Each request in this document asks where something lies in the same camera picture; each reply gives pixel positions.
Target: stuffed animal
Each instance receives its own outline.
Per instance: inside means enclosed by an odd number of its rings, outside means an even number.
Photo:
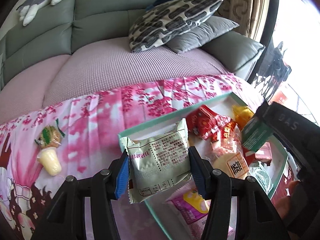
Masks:
[[[18,7],[20,21],[23,21],[23,26],[27,26],[36,16],[37,11],[44,6],[51,4],[56,5],[62,0],[26,0]]]

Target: patterned pillow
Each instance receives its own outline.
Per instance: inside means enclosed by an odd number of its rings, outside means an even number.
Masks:
[[[172,0],[138,18],[129,31],[133,53],[159,47],[205,22],[223,0]]]

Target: sofa backrest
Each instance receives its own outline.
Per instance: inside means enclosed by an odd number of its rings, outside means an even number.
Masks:
[[[155,0],[62,0],[19,22],[0,40],[1,89],[37,62],[96,41],[128,36],[133,22]]]

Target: ribbed pink fabric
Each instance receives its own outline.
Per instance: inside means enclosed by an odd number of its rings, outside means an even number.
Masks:
[[[166,46],[133,54],[128,37],[98,41],[77,50],[53,80],[44,105],[130,84],[228,71],[201,49],[176,54]]]
[[[40,109],[45,92],[68,58],[70,55],[46,59],[10,80],[0,92],[0,124]]]

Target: metal bolt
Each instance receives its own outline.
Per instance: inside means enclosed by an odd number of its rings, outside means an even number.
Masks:
[[[248,177],[247,177],[247,180],[248,180],[249,182],[255,182],[255,181],[256,181],[256,179],[255,179],[254,177],[252,177],[252,176],[248,176]]]
[[[108,169],[103,169],[102,171],[100,171],[100,174],[103,175],[103,176],[107,176],[110,174],[110,170]]]
[[[220,171],[219,169],[213,170],[212,173],[213,173],[214,175],[216,175],[216,176],[221,175],[221,171]]]
[[[67,182],[72,182],[74,179],[75,179],[75,177],[72,176],[72,175],[68,175],[68,176],[66,177],[66,181],[67,181]]]

